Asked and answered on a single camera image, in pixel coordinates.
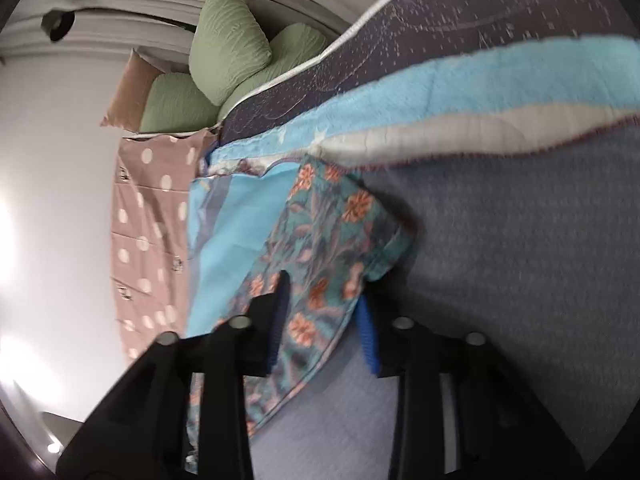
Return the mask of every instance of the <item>green cushion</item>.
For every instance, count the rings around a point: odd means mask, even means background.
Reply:
[[[161,74],[146,99],[140,132],[195,132],[216,124],[217,116],[218,107],[198,90],[189,74]]]
[[[294,23],[284,28],[271,40],[270,65],[238,85],[220,108],[218,120],[226,117],[240,99],[258,86],[320,54],[326,43],[326,38],[320,32],[304,23]]]
[[[191,44],[189,70],[216,106],[271,59],[269,42],[244,0],[207,0]]]

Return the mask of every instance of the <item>floral fabric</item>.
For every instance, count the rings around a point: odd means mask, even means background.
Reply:
[[[312,157],[302,161],[286,206],[225,317],[245,312],[251,298],[272,292],[280,270],[289,273],[289,315],[278,361],[269,377],[245,379],[250,434],[321,368],[350,320],[364,280],[382,277],[411,240],[396,219],[340,169]],[[198,378],[191,395],[194,447],[201,386]]]

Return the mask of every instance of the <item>wall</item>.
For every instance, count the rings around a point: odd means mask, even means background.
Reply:
[[[15,237],[14,257],[2,254],[0,355],[38,409],[77,420],[125,368],[109,284],[121,131],[98,127],[125,62],[41,56],[0,66],[2,236]]]

